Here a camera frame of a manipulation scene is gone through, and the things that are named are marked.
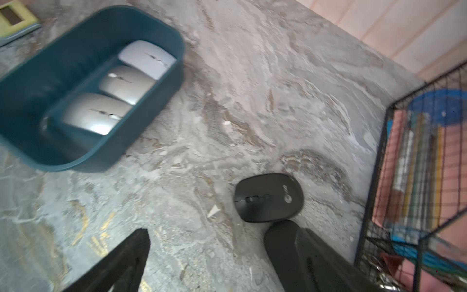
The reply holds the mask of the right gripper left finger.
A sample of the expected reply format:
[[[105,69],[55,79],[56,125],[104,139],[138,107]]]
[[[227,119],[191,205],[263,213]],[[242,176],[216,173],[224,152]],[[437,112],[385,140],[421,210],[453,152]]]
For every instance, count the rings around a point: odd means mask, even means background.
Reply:
[[[148,230],[137,229],[65,291],[137,292],[149,250]]]

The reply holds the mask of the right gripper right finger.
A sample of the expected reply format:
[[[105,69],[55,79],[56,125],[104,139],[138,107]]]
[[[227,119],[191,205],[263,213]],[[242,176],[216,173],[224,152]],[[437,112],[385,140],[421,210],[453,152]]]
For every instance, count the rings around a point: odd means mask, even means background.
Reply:
[[[264,235],[269,260],[286,292],[381,292],[310,229],[290,220]]]

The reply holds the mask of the black mouse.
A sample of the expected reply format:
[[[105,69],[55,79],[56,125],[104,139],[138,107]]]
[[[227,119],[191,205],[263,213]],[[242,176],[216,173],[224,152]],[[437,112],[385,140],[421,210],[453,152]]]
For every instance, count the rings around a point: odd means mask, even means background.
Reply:
[[[281,221],[296,216],[304,206],[304,193],[295,177],[267,173],[241,180],[233,203],[240,218],[248,223]]]

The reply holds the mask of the silver mouse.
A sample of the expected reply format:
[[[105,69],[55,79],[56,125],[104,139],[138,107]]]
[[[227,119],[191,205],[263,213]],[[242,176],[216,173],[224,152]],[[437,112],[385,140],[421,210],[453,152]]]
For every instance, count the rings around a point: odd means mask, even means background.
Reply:
[[[99,89],[111,97],[134,106],[155,83],[155,79],[135,68],[117,66],[105,74]]]
[[[131,109],[131,105],[121,100],[86,93],[65,108],[62,121],[82,130],[107,135]]]

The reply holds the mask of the silver mouse front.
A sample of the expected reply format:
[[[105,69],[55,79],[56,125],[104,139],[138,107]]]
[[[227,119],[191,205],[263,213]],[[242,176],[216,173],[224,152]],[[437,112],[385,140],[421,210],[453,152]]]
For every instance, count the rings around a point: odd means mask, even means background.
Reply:
[[[99,89],[111,97],[134,106],[155,83],[155,79],[135,68],[117,66],[105,74]]]

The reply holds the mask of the teal storage box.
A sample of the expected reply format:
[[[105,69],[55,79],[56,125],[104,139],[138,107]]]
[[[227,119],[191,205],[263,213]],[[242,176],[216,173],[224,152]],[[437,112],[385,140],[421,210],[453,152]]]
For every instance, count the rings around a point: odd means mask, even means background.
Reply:
[[[107,134],[62,122],[80,95],[97,92],[133,41],[158,45],[176,62]],[[178,30],[132,6],[109,6],[87,17],[1,80],[1,142],[45,172],[104,172],[138,139],[184,82],[186,46]]]

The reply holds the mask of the white computer mouse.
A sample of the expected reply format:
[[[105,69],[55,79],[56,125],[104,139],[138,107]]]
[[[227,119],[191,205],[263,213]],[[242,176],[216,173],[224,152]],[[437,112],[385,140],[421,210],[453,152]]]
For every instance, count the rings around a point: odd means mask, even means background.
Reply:
[[[124,47],[119,52],[118,59],[155,80],[160,80],[176,63],[176,58],[167,51],[143,40],[134,41]]]

